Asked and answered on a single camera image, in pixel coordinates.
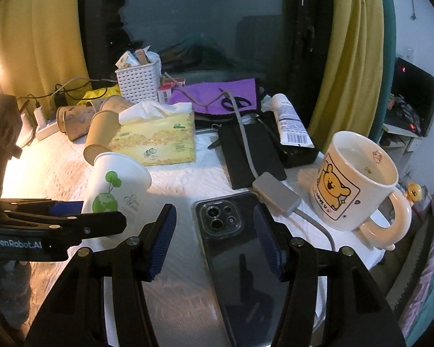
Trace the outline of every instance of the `white bedsheet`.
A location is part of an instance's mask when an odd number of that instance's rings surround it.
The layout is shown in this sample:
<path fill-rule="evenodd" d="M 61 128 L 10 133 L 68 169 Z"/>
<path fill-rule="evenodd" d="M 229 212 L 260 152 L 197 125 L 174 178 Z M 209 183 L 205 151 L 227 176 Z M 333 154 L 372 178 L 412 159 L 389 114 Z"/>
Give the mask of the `white bedsheet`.
<path fill-rule="evenodd" d="M 196 137 L 195 163 L 148 167 L 153 183 L 147 197 L 141 201 L 142 213 L 137 224 L 114 238 L 86 240 L 81 245 L 94 250 L 114 248 L 127 237 L 138 235 L 144 224 L 155 221 L 165 203 L 176 206 L 177 228 L 162 272 L 154 282 L 144 284 L 149 314 L 161 347 L 229 346 L 192 213 L 192 206 L 197 201 L 244 191 L 231 189 L 220 149 L 207 149 L 216 137 L 216 134 Z M 24 148 L 21 159 L 13 159 L 8 164 L 2 197 L 83 200 L 92 170 L 83 158 L 83 148 L 84 138 L 73 143 L 60 132 Z M 287 184 L 304 200 L 300 209 L 317 220 L 308 206 L 308 187 L 317 174 L 320 161 L 317 158 L 312 165 L 286 171 Z M 388 225 L 378 211 L 372 218 L 380 225 Z M 293 235 L 305 238 L 315 247 L 330 249 L 326 237 L 297 215 L 275 217 L 275 220 L 285 223 Z M 360 231 L 339 232 L 326 228 L 337 249 L 343 245 L 351 246 L 368 269 L 382 259 L 384 251 L 371 247 Z M 69 250 L 70 257 L 77 249 Z M 32 263 L 31 309 L 23 327 L 25 333 L 66 263 Z M 326 281 L 320 280 L 316 325 L 324 319 L 325 299 Z M 117 346 L 112 306 L 107 302 L 105 307 L 109 342 Z"/>

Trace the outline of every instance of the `smartphone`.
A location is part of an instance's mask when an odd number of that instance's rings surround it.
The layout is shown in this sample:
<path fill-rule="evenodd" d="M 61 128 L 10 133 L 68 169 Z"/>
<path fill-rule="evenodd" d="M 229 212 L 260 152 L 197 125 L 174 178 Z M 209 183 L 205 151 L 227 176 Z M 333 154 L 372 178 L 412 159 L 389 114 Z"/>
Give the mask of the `smartphone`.
<path fill-rule="evenodd" d="M 253 224 L 253 192 L 197 202 L 199 231 L 233 347 L 272 343 L 288 283 L 269 271 Z"/>

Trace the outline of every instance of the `cable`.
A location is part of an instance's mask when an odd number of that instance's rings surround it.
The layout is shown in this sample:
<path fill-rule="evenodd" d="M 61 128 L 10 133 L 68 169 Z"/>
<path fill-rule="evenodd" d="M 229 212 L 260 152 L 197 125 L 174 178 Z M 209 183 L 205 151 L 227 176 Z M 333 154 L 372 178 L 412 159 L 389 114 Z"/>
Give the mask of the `cable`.
<path fill-rule="evenodd" d="M 76 100 L 76 101 L 100 99 L 100 98 L 104 97 L 108 92 L 108 88 L 106 87 L 106 90 L 104 91 L 104 93 L 102 95 L 100 95 L 99 97 L 75 98 L 71 94 L 68 93 L 68 90 L 66 90 L 66 89 L 63 89 L 63 90 L 67 94 L 68 97 L 70 97 L 72 100 Z"/>
<path fill-rule="evenodd" d="M 190 99 L 193 103 L 201 106 L 201 107 L 207 107 L 209 105 L 211 105 L 212 103 L 214 103 L 215 101 L 217 101 L 218 99 L 220 99 L 223 95 L 227 95 L 230 98 L 230 101 L 233 105 L 233 108 L 235 110 L 235 114 L 236 114 L 236 119 L 238 120 L 238 125 L 240 127 L 240 131 L 241 131 L 241 137 L 243 139 L 243 145 L 244 145 L 244 152 L 246 154 L 246 159 L 248 160 L 248 164 L 249 164 L 249 168 L 252 172 L 252 175 L 254 176 L 254 178 L 258 178 L 259 175 L 257 173 L 257 171 L 255 170 L 254 167 L 254 163 L 252 161 L 252 157 L 251 157 L 251 151 L 249 150 L 249 142 L 248 142 L 248 137 L 246 136 L 246 130 L 244 130 L 244 124 L 241 118 L 241 114 L 239 112 L 238 109 L 238 105 L 236 104 L 236 100 L 233 97 L 232 93 L 230 91 L 222 91 L 217 98 L 213 99 L 211 102 L 207 103 L 207 104 L 202 104 L 200 102 L 198 102 L 195 98 L 193 98 L 188 91 L 185 89 L 185 87 L 183 87 L 180 82 L 178 82 L 174 77 L 170 76 L 167 72 L 164 73 L 164 75 L 171 79 L 178 87 L 178 90 L 180 90 L 188 99 Z"/>
<path fill-rule="evenodd" d="M 230 100 L 231 103 L 233 105 L 233 108 L 235 110 L 235 114 L 236 114 L 236 119 L 238 120 L 238 125 L 240 127 L 240 131 L 241 131 L 241 136 L 243 139 L 243 145 L 244 145 L 244 153 L 246 154 L 246 159 L 248 160 L 248 164 L 249 164 L 249 168 L 251 169 L 252 175 L 255 178 L 258 178 L 259 175 L 257 173 L 257 171 L 255 170 L 254 167 L 254 163 L 252 161 L 252 157 L 251 157 L 251 151 L 249 149 L 249 143 L 248 143 L 248 137 L 246 136 L 246 130 L 244 129 L 244 124 L 238 109 L 238 105 L 236 104 L 236 100 L 233 97 L 233 94 L 230 91 L 222 91 L 219 96 L 217 98 L 215 98 L 213 101 L 211 101 L 208 104 L 201 104 L 198 103 L 195 98 L 193 98 L 188 91 L 172 76 L 170 76 L 168 73 L 164 73 L 164 75 L 168 78 L 170 78 L 171 80 L 174 81 L 174 83 L 178 86 L 178 89 L 191 101 L 193 101 L 193 103 L 202 106 L 202 107 L 207 107 L 208 105 L 214 103 L 215 101 L 217 101 L 219 98 L 222 97 L 222 95 L 227 95 Z M 306 213 L 304 213 L 303 211 L 296 209 L 294 210 L 294 212 L 299 215 L 301 218 L 305 219 L 306 221 L 308 221 L 312 226 L 314 226 L 316 229 L 318 229 L 320 232 L 322 232 L 326 238 L 328 239 L 328 241 L 330 242 L 331 245 L 331 249 L 335 252 L 336 251 L 336 245 L 334 244 L 334 240 L 333 240 L 333 236 L 331 236 L 331 234 L 328 232 L 328 230 L 323 227 L 320 223 L 318 223 L 315 219 L 313 219 L 310 215 L 307 215 Z"/>
<path fill-rule="evenodd" d="M 117 83 L 117 81 L 114 81 L 114 80 L 108 80 L 108 79 L 106 79 L 106 78 L 102 78 L 102 79 L 100 79 L 100 80 L 92 80 L 92 79 L 90 79 L 90 78 L 75 77 L 75 78 L 72 78 L 71 80 L 69 80 L 68 82 L 66 82 L 65 84 L 61 85 L 60 88 L 55 89 L 55 91 L 52 92 L 52 93 L 50 93 L 50 94 L 43 95 L 43 96 L 41 96 L 41 97 L 35 97 L 35 96 L 32 95 L 32 94 L 28 94 L 28 95 L 25 96 L 25 97 L 19 97 L 19 98 L 17 98 L 17 100 L 20 100 L 20 99 L 43 99 L 43 98 L 45 98 L 45 97 L 52 97 L 52 96 L 54 96 L 55 94 L 57 94 L 60 90 L 64 89 L 64 87 L 65 87 L 66 85 L 68 85 L 69 83 L 71 83 L 71 82 L 73 82 L 73 81 L 75 81 L 75 80 L 86 80 L 86 81 L 88 81 L 88 82 L 86 82 L 84 85 L 82 85 L 82 86 L 80 86 L 80 87 L 76 87 L 75 89 L 70 89 L 70 90 L 68 90 L 68 91 L 79 90 L 79 89 L 81 89 L 81 88 L 87 86 L 90 82 L 101 82 L 101 81 L 106 81 L 106 82 Z"/>
<path fill-rule="evenodd" d="M 236 119 L 238 120 L 238 125 L 240 126 L 241 137 L 243 138 L 244 152 L 246 154 L 246 159 L 248 160 L 249 168 L 251 169 L 254 178 L 258 178 L 259 174 L 255 170 L 254 163 L 252 162 L 251 151 L 249 150 L 248 136 L 246 136 L 246 130 L 244 130 L 243 120 L 241 119 L 241 115 L 238 109 L 238 105 L 236 104 L 236 100 L 230 91 L 224 91 L 224 93 L 228 95 L 233 105 L 233 108 L 235 109 Z"/>
<path fill-rule="evenodd" d="M 222 91 L 222 92 L 218 95 L 218 97 L 215 98 L 214 100 L 210 101 L 210 102 L 207 103 L 207 104 L 202 104 L 202 103 L 200 103 L 199 101 L 197 101 L 195 98 L 193 98 L 193 97 L 188 93 L 188 91 L 186 90 L 186 88 L 183 87 L 183 86 L 181 85 L 181 83 L 180 83 L 179 81 L 177 81 L 174 77 L 172 77 L 171 75 L 169 75 L 169 73 L 164 72 L 164 75 L 165 75 L 167 78 L 169 78 L 170 80 L 174 81 L 174 83 L 177 85 L 177 89 L 178 89 L 178 90 L 179 90 L 183 95 L 185 95 L 188 99 L 190 99 L 193 103 L 195 103 L 196 105 L 198 105 L 198 106 L 200 106 L 200 107 L 208 107 L 208 106 L 210 106 L 212 103 L 214 103 L 215 101 L 218 101 L 218 100 L 222 97 L 222 95 L 225 94 L 225 91 Z"/>
<path fill-rule="evenodd" d="M 331 250 L 334 251 L 334 252 L 336 251 L 336 245 L 334 244 L 333 236 L 331 236 L 331 234 L 328 232 L 328 230 L 325 227 L 323 227 L 320 223 L 318 223 L 310 215 L 307 215 L 306 213 L 304 213 L 303 211 L 299 210 L 298 208 L 296 210 L 294 210 L 294 212 L 297 215 L 299 215 L 302 219 L 308 221 L 312 226 L 314 226 L 320 232 L 322 232 L 323 235 L 325 235 L 326 238 L 328 239 L 328 241 L 330 242 Z"/>

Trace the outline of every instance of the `cartoon dog print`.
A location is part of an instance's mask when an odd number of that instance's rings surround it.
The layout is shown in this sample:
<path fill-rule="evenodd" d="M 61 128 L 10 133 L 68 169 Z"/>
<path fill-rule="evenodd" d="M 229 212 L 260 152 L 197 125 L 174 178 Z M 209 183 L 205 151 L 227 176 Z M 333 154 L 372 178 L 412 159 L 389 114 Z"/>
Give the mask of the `cartoon dog print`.
<path fill-rule="evenodd" d="M 326 203 L 335 211 L 338 210 L 342 204 L 345 204 L 347 197 L 351 193 L 350 188 L 344 186 L 334 174 L 333 166 L 329 163 L 326 169 L 323 167 L 317 185 Z"/>

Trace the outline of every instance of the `white tube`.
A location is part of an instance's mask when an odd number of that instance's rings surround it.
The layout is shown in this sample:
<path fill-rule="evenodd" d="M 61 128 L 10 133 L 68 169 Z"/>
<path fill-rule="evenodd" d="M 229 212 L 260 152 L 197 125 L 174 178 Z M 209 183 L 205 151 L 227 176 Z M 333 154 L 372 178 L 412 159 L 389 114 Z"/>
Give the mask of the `white tube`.
<path fill-rule="evenodd" d="M 272 105 L 280 143 L 288 146 L 314 147 L 301 119 L 286 95 L 274 95 Z"/>

